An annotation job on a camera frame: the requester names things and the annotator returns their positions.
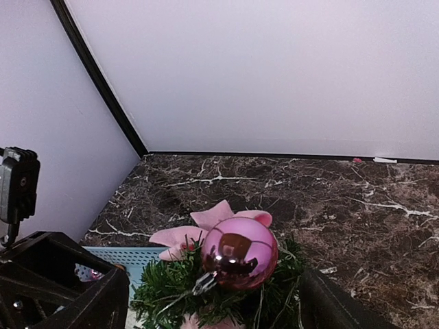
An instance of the pink ribbon bow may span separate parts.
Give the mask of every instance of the pink ribbon bow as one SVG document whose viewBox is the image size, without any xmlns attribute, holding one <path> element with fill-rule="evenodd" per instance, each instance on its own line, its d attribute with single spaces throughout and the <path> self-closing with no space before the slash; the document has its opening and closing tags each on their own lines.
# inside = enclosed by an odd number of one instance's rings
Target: pink ribbon bow
<svg viewBox="0 0 439 329">
<path fill-rule="evenodd" d="M 168 250 L 165 250 L 159 255 L 161 260 L 180 260 L 182 258 L 182 251 L 192 247 L 190 244 L 189 246 L 186 245 L 186 236 L 189 242 L 191 242 L 192 239 L 197 241 L 200 236 L 201 239 L 203 239 L 213 226 L 225 219 L 231 217 L 253 218 L 266 227 L 270 227 L 272 223 L 272 216 L 266 211 L 245 210 L 235 214 L 230 209 L 230 205 L 226 200 L 221 201 L 208 210 L 192 212 L 191 217 L 199 227 L 180 226 L 179 228 L 169 228 L 158 231 L 151 236 L 150 242 L 169 247 Z"/>
</svg>

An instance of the black edge strip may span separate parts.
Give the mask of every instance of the black edge strip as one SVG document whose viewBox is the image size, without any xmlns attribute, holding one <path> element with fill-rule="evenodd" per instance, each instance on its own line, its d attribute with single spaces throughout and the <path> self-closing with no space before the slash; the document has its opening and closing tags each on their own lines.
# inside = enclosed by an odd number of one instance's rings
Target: black edge strip
<svg viewBox="0 0 439 329">
<path fill-rule="evenodd" d="M 64 27 L 67 36 L 69 37 L 73 47 L 76 50 L 76 53 L 80 57 L 82 64 L 90 75 L 93 83 L 95 84 L 97 90 L 101 94 L 102 99 L 105 101 L 105 104 L 108 106 L 111 114 L 114 116 L 116 122 L 119 124 L 119 127 L 122 129 L 126 138 L 130 141 L 132 147 L 139 155 L 142 157 L 148 154 L 146 146 L 143 144 L 139 135 L 136 133 L 136 130 L 132 126 L 131 122 L 128 120 L 125 112 L 122 110 L 117 98 L 111 91 L 110 86 L 105 80 L 102 72 L 100 71 L 98 65 L 96 64 L 95 59 L 91 55 L 91 52 L 88 50 L 86 43 L 75 24 L 72 16 L 70 15 L 70 11 L 64 2 L 64 0 L 50 0 L 52 6 L 58 18 L 61 21 L 62 26 Z"/>
<path fill-rule="evenodd" d="M 317 156 L 307 154 L 282 154 L 282 153 L 234 153 L 234 152 L 179 152 L 179 151 L 153 151 L 151 154 L 175 155 L 175 156 L 244 156 L 257 158 L 289 158 L 289 159 L 309 159 L 309 160 L 340 160 L 352 161 L 353 158 L 360 158 L 363 161 L 373 161 L 370 156 Z M 414 165 L 439 165 L 439 160 L 404 159 L 389 158 L 398 163 L 411 163 Z"/>
</svg>

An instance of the black clip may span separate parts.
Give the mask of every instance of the black clip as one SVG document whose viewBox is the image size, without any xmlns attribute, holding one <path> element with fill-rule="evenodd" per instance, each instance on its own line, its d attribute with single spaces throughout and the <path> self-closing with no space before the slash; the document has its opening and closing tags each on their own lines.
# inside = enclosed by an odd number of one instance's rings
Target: black clip
<svg viewBox="0 0 439 329">
<path fill-rule="evenodd" d="M 0 166 L 0 220 L 8 224 L 8 233 L 0 239 L 10 247 L 19 234 L 20 222 L 35 215 L 36 186 L 40 162 L 34 151 L 6 147 Z"/>
</svg>

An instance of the ornament hook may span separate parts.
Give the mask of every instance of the ornament hook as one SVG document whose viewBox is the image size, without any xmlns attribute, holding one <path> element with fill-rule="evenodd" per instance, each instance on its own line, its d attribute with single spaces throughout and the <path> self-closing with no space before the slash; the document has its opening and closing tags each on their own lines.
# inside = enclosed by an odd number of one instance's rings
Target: ornament hook
<svg viewBox="0 0 439 329">
<path fill-rule="evenodd" d="M 197 279 L 192 289 L 193 295 L 198 296 L 211 290 L 217 284 L 215 276 L 217 276 L 217 272 L 207 272 L 201 278 Z"/>
</svg>

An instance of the white paper scrap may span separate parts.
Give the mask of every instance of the white paper scrap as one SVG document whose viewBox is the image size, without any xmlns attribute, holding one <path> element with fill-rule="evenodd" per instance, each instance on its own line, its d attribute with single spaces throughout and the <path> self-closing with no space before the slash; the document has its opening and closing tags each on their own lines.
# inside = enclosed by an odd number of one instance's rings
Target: white paper scrap
<svg viewBox="0 0 439 329">
<path fill-rule="evenodd" d="M 332 273 L 337 273 L 337 267 L 329 267 L 328 269 L 321 269 L 320 272 L 322 272 L 323 274 L 332 274 Z"/>
<path fill-rule="evenodd" d="M 380 162 L 380 163 L 398 163 L 397 160 L 392 159 L 386 159 L 386 158 L 373 158 L 374 162 Z"/>
</svg>

